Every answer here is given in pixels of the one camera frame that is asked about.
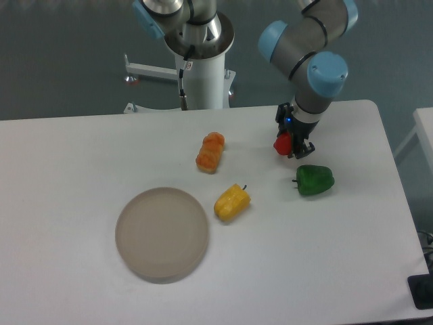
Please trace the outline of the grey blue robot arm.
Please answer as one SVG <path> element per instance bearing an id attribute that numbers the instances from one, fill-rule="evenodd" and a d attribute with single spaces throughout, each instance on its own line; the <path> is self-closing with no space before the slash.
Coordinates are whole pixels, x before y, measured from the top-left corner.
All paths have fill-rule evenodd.
<path id="1" fill-rule="evenodd" d="M 272 22 L 258 49 L 296 86 L 293 100 L 277 108 L 275 149 L 301 159 L 315 149 L 309 135 L 348 76 L 344 59 L 326 46 L 356 24 L 358 10 L 353 1 L 299 1 L 298 6 L 302 20 L 294 26 Z M 134 1 L 132 7 L 141 27 L 162 39 L 175 57 L 181 109 L 228 107 L 225 56 L 235 33 L 216 2 Z"/>

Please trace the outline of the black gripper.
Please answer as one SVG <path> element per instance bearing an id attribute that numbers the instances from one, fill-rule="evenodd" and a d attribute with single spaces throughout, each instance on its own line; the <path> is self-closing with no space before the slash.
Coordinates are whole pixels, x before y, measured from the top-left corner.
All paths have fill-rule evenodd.
<path id="1" fill-rule="evenodd" d="M 318 121 L 314 123 L 302 122 L 292 114 L 292 111 L 293 106 L 289 102 L 278 105 L 275 122 L 278 124 L 278 134 L 289 132 L 291 135 L 292 149 L 287 157 L 301 159 L 315 151 L 314 144 L 307 139 Z"/>

